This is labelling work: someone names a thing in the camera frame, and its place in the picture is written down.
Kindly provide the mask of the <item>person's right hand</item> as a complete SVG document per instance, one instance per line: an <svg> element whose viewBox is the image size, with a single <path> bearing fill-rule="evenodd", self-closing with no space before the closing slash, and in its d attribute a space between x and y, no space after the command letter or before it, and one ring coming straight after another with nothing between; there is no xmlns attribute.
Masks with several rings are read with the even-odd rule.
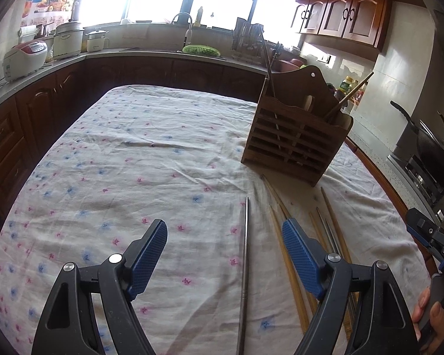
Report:
<svg viewBox="0 0 444 355"><path fill-rule="evenodd" d="M413 312L411 313L411 319L414 325L417 340L419 340L421 337L418 323L424 315L430 296L430 287L426 287L422 293L419 294L418 301L414 306ZM442 308L440 302L435 302L435 304L433 304L431 307L429 312L429 321L431 327L434 329L435 336L427 348L423 350L423 354L434 354L444 340L444 309Z"/></svg>

